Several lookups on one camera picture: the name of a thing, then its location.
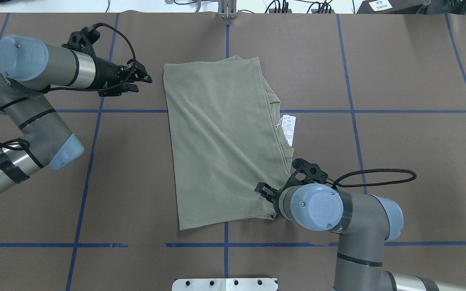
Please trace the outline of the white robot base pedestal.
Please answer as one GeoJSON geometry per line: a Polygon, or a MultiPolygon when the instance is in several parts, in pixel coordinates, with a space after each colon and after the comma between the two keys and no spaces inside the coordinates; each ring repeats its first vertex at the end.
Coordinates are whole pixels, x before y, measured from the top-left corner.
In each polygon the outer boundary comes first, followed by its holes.
{"type": "Polygon", "coordinates": [[[182,278],[172,291],[278,291],[276,278],[182,278]]]}

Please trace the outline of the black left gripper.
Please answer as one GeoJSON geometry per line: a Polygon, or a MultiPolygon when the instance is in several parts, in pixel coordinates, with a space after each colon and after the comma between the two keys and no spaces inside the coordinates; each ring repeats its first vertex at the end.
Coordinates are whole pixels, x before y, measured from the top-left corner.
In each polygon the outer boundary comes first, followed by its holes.
{"type": "Polygon", "coordinates": [[[133,82],[153,82],[150,74],[146,71],[144,64],[140,61],[129,60],[127,65],[116,65],[115,63],[99,57],[95,58],[95,89],[100,97],[119,97],[124,93],[138,93],[139,88],[133,82]],[[112,86],[120,84],[132,72],[127,83],[116,88],[112,86]]]}

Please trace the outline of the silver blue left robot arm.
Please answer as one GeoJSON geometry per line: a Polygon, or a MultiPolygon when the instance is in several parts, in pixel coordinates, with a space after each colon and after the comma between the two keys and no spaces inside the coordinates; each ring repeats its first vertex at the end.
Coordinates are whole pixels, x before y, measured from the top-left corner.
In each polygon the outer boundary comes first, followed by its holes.
{"type": "Polygon", "coordinates": [[[41,168],[58,170],[84,147],[46,99],[56,90],[120,96],[152,78],[134,57],[125,65],[98,57],[98,31],[72,32],[66,44],[7,35],[0,40],[0,194],[41,168]]]}

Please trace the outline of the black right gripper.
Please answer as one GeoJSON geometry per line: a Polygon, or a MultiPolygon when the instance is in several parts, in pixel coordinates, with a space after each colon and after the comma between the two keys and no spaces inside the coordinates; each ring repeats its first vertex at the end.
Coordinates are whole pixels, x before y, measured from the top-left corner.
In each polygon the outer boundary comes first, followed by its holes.
{"type": "Polygon", "coordinates": [[[272,206],[274,208],[274,212],[282,217],[283,219],[286,219],[284,216],[281,208],[280,208],[280,197],[284,191],[284,188],[280,189],[275,189],[266,184],[265,182],[259,182],[257,186],[254,189],[255,193],[258,193],[261,197],[266,199],[267,201],[272,203],[272,206]]]}

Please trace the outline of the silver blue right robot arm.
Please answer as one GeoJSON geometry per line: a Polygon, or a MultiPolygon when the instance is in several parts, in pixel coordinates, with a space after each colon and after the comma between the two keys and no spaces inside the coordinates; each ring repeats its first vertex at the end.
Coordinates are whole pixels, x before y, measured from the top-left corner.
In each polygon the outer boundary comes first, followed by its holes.
{"type": "Polygon", "coordinates": [[[277,214],[307,230],[339,235],[335,291],[466,291],[466,287],[383,269],[385,243],[400,236],[404,217],[393,200],[319,183],[280,190],[255,187],[277,214]]]}

